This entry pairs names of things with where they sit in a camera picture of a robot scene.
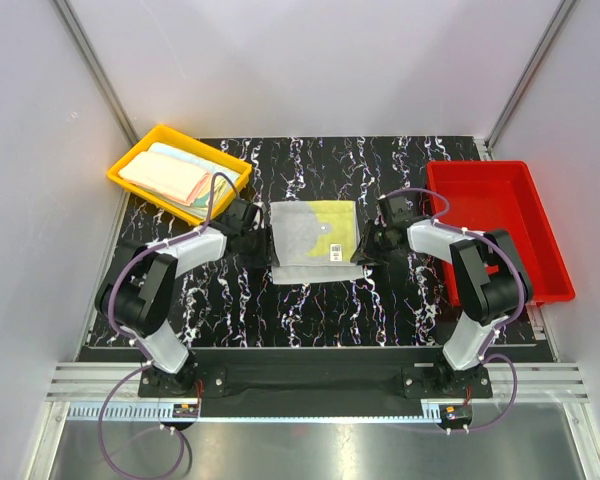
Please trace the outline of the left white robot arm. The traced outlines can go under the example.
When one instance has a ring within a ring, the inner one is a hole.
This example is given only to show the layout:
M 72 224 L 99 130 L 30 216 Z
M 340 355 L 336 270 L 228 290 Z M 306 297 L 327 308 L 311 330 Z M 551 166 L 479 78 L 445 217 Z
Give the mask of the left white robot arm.
M 272 227 L 258 205 L 236 199 L 217 219 L 187 233 L 151 243 L 123 241 L 99 286 L 96 310 L 136 345 L 150 363 L 150 378 L 173 395 L 200 384 L 195 354 L 168 320 L 176 280 L 227 255 L 256 268 L 279 264 Z

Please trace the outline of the grey towel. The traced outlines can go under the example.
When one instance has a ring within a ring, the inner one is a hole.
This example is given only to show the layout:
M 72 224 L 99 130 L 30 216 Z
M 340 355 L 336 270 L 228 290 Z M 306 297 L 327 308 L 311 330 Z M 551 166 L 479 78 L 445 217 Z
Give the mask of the grey towel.
M 359 244 L 356 203 L 279 201 L 270 205 L 276 285 L 355 281 L 363 267 L 351 261 Z

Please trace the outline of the light blue towel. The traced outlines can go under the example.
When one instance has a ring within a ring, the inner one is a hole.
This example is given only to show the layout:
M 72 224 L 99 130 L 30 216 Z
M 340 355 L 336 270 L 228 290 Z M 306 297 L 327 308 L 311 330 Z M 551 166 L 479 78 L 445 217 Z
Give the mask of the light blue towel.
M 199 157 L 197 155 L 191 154 L 189 152 L 169 146 L 169 145 L 161 143 L 161 142 L 154 142 L 149 147 L 148 151 L 153 152 L 153 153 L 162 154 L 162 155 L 167 155 L 167 156 L 173 157 L 179 161 L 189 163 L 192 165 L 196 165 L 196 166 L 201 167 L 204 170 L 206 170 L 210 175 L 215 174 L 217 172 L 222 172 L 223 173 L 222 176 L 227 179 L 229 186 L 230 186 L 230 184 L 232 184 L 234 187 L 238 186 L 237 181 L 240 177 L 240 174 L 238 172 L 232 171 L 229 168 L 224 167 L 218 163 L 214 163 L 205 158 Z M 232 191 L 233 191 L 232 187 L 231 187 L 231 189 L 227 189 L 226 192 L 220 198 L 218 198 L 217 200 L 214 200 L 214 201 L 220 200 L 224 195 L 226 195 L 227 193 L 232 192 Z M 173 200 L 171 200 L 171 203 L 174 204 L 177 208 L 180 208 L 180 209 L 188 212 L 189 214 L 195 215 L 198 217 L 205 217 L 206 213 L 207 213 L 207 210 L 191 209 L 190 208 L 191 204 L 183 205 L 183 204 L 179 204 Z

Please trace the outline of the pink towel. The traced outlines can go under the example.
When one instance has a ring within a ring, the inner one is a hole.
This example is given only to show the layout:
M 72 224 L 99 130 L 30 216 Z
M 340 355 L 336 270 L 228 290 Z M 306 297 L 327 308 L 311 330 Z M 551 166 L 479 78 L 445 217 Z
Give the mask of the pink towel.
M 211 180 L 211 174 L 205 169 L 155 152 L 139 153 L 119 171 L 119 176 L 186 206 Z

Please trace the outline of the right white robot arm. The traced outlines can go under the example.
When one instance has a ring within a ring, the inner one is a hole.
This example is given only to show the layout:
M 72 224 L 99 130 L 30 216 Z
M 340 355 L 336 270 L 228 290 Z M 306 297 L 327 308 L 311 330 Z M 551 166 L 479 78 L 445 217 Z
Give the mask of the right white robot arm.
M 449 340 L 428 375 L 435 388 L 456 396 L 476 378 L 486 351 L 501 329 L 516 320 L 532 299 L 533 287 L 508 231 L 479 232 L 439 220 L 450 209 L 416 216 L 407 205 L 406 188 L 378 200 L 380 219 L 365 225 L 351 261 L 387 263 L 397 251 L 426 254 L 450 265 L 462 308 Z

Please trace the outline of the pale yellow towel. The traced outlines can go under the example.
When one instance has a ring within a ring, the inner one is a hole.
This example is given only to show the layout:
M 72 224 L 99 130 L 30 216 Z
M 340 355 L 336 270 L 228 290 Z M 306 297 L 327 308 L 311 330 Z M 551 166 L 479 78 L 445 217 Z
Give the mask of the pale yellow towel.
M 231 189 L 227 179 L 223 176 L 216 176 L 207 182 L 207 184 L 198 192 L 196 198 L 191 203 L 191 209 L 207 210 L 210 200 L 217 200 L 227 189 Z

